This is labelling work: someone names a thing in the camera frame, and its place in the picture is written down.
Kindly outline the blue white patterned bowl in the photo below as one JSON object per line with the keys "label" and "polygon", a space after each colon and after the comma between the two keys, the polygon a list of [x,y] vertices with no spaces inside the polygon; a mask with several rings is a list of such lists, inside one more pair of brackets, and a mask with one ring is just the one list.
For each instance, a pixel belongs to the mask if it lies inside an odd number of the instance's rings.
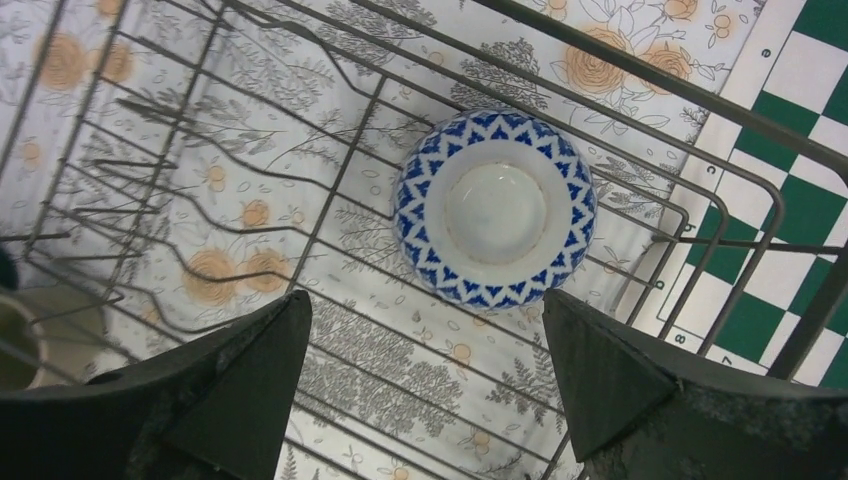
{"label": "blue white patterned bowl", "polygon": [[474,109],[406,154],[391,217],[415,277],[451,303],[503,310],[541,299],[586,258],[598,200],[588,162],[550,124]]}

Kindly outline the dark green mug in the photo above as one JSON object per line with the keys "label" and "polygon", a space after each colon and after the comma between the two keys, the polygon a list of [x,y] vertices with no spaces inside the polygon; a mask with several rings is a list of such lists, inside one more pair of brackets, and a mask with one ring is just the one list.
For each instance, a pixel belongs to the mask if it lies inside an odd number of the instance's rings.
{"label": "dark green mug", "polygon": [[11,256],[4,250],[0,250],[0,284],[1,287],[10,291],[19,288],[19,273]]}

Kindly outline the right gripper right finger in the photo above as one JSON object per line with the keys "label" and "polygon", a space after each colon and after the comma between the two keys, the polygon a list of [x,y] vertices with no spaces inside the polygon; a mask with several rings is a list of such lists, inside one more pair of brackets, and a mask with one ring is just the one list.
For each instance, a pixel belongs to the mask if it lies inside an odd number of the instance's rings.
{"label": "right gripper right finger", "polygon": [[543,324],[593,479],[843,479],[847,394],[737,370],[550,289]]}

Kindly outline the beige mug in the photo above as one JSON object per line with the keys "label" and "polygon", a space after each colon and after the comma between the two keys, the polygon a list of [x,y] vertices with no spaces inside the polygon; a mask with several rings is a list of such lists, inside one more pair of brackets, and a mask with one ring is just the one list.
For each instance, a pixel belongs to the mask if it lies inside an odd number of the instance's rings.
{"label": "beige mug", "polygon": [[76,288],[1,291],[1,390],[70,385],[107,346],[103,309]]}

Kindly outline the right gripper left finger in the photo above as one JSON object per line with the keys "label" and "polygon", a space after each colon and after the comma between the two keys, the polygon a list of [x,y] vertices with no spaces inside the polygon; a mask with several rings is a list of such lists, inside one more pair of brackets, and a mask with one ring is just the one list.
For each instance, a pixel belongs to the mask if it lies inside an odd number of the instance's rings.
{"label": "right gripper left finger", "polygon": [[83,385],[1,397],[5,479],[271,479],[312,326],[294,290]]}

